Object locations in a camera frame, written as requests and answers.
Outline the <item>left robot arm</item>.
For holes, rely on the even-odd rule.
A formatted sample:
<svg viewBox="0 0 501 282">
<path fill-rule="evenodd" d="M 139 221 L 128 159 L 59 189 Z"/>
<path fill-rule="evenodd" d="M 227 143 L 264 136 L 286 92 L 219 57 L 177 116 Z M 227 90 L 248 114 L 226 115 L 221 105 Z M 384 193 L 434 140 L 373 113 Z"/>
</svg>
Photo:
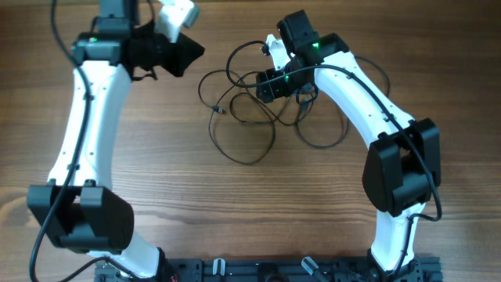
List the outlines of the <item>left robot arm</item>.
<svg viewBox="0 0 501 282">
<path fill-rule="evenodd" d="M 27 206 L 40 224 L 40 238 L 101 264 L 98 281 L 177 281 L 164 252 L 135 232 L 132 206 L 113 191 L 111 167 L 135 69 L 148 78 L 156 77 L 155 67 L 181 77 L 204 54 L 182 33 L 200 10 L 191 1 L 165 1 L 141 24 L 136 1 L 103 1 L 99 7 L 91 29 L 65 50 L 74 67 L 67 129 L 46 184 L 30 186 Z"/>
</svg>

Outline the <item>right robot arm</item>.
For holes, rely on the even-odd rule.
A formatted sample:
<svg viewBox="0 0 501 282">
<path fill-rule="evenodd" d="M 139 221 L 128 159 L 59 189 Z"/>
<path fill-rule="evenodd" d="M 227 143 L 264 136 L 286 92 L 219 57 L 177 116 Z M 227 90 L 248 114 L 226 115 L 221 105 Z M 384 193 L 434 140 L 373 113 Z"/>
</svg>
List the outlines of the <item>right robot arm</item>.
<svg viewBox="0 0 501 282">
<path fill-rule="evenodd" d="M 265 41 L 263 51 L 274 66 L 257 74 L 257 97 L 270 103 L 311 85 L 346 114 L 368 149 L 362 185 L 377 209 L 369 256 L 384 280 L 408 274 L 416 263 L 418 220 L 442 217 L 438 127 L 395 106 L 364 74 L 341 37 L 320 36 L 305 11 L 285 16 L 277 29 L 280 36 Z"/>
</svg>

